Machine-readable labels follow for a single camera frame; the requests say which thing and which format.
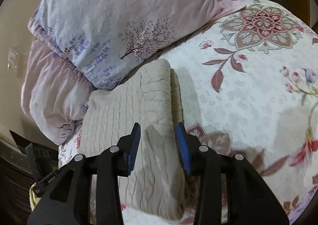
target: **red flower pattern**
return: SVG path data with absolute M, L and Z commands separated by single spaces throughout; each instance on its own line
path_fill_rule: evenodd
M 79 150 L 80 149 L 80 141 L 82 138 L 82 134 L 80 133 L 77 138 L 76 138 L 76 149 Z
M 294 81 L 295 83 L 297 83 L 297 82 L 300 81 L 300 76 L 299 76 L 299 74 L 298 74 L 297 72 L 293 72 L 292 77 L 293 77 L 293 81 Z
M 279 8 L 246 8 L 239 17 L 220 25 L 223 30 L 237 32 L 234 42 L 237 49 L 251 48 L 270 42 L 278 47 L 292 48 L 292 31 L 302 29 L 298 23 L 285 16 Z
M 201 47 L 201 49 L 207 49 L 207 48 L 210 48 L 212 44 L 213 44 L 212 41 L 208 40 L 208 41 L 204 41 L 200 43 L 199 47 Z
M 305 164 L 311 164 L 311 158 L 313 152 L 318 150 L 318 141 L 313 138 L 313 130 L 308 127 L 305 136 L 305 143 L 302 145 L 301 149 L 292 156 L 289 165 L 303 167 Z
M 244 54 L 239 54 L 237 57 L 241 60 L 247 60 L 247 57 Z

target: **floral bedspread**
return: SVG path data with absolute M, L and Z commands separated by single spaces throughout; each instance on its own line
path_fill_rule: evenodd
M 218 153 L 244 154 L 292 224 L 318 188 L 318 35 L 281 5 L 241 0 L 246 9 L 207 24 L 161 55 L 174 68 L 188 133 Z M 81 133 L 59 148 L 59 167 Z M 197 181 L 189 188 L 197 195 Z M 226 209 L 227 198 L 222 198 Z M 167 224 L 122 206 L 125 224 Z M 226 210 L 223 221 L 226 221 Z M 192 224 L 194 211 L 180 224 Z

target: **pillow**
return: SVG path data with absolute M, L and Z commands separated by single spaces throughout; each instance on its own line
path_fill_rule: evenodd
M 230 0 L 42 0 L 28 28 L 95 87 L 110 90 L 158 49 L 243 6 Z
M 69 61 L 34 40 L 21 89 L 21 107 L 41 132 L 61 145 L 83 119 L 93 85 Z

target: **purple flower print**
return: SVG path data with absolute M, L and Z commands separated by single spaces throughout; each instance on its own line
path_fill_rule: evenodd
M 55 58 L 55 59 L 59 57 L 58 54 L 55 53 L 55 52 L 53 52 L 53 55 L 52 55 L 52 56 L 53 56 L 53 58 Z
M 306 82 L 314 83 L 317 79 L 317 74 L 312 69 L 304 69 L 304 70 L 305 70 Z

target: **folded quilt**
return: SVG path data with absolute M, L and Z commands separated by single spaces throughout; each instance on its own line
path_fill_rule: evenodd
M 113 91 L 93 92 L 88 105 L 79 149 L 87 157 L 116 145 L 135 122 L 141 126 L 135 168 L 129 177 L 118 177 L 121 204 L 165 219 L 180 219 L 186 186 L 173 123 L 182 121 L 182 108 L 176 74 L 168 61 L 142 66 Z M 93 177 L 93 209 L 95 190 Z

